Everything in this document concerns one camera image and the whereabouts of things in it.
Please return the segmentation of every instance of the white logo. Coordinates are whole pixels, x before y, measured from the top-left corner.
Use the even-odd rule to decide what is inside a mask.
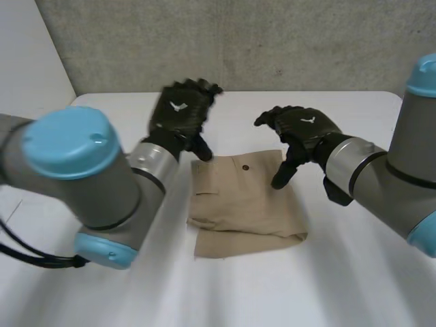
[[[306,123],[313,124],[315,122],[315,117],[312,117],[312,119],[300,119],[301,121],[305,121]]]
[[[174,108],[175,111],[179,111],[185,108],[188,108],[187,104],[181,104],[180,106],[176,106],[175,104],[173,104],[172,102],[170,102],[171,106]]]

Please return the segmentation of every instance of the gray wall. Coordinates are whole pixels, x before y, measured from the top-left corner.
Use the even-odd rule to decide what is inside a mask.
[[[435,0],[36,0],[77,94],[385,90],[436,52]]]

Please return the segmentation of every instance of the tabletop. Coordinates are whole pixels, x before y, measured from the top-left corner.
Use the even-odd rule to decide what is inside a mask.
[[[103,111],[125,151],[146,135],[158,93],[82,95],[73,103]],[[273,106],[325,112],[345,134],[388,149],[401,99],[386,92],[227,92],[204,138],[217,155],[284,149],[255,118]],[[193,256],[186,225],[191,189],[184,153],[173,188],[129,270],[88,264],[44,270],[0,257],[0,326],[432,326],[436,261],[410,247],[359,204],[329,202],[315,164],[292,186],[309,236],[301,245],[226,259]],[[0,213],[20,237],[72,254],[79,223],[59,201],[0,189]],[[0,241],[13,244],[4,233]]]

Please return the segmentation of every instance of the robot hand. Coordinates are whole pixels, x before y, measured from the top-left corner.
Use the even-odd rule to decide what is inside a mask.
[[[263,112],[254,125],[263,124],[275,130],[280,141],[289,145],[286,160],[272,179],[271,186],[274,189],[285,187],[299,165],[313,161],[322,166],[315,154],[317,144],[328,134],[342,135],[335,123],[319,110],[298,106],[275,106]]]
[[[203,79],[164,87],[149,123],[150,134],[158,129],[171,131],[183,150],[195,153],[202,161],[211,160],[212,151],[200,133],[215,96],[222,92],[221,87]]]

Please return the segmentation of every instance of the robotic arm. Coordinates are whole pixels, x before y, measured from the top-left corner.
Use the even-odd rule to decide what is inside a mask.
[[[312,108],[275,107],[255,126],[268,125],[289,144],[272,180],[284,187],[299,165],[315,162],[325,173],[328,198],[357,201],[410,245],[436,258],[436,54],[416,64],[404,96],[389,151],[348,136]]]
[[[67,107],[38,121],[0,115],[0,184],[64,201],[83,224],[76,253],[104,266],[129,268],[181,152],[212,159],[200,132],[221,92],[205,80],[164,88],[150,135],[127,159],[113,126],[96,109]]]

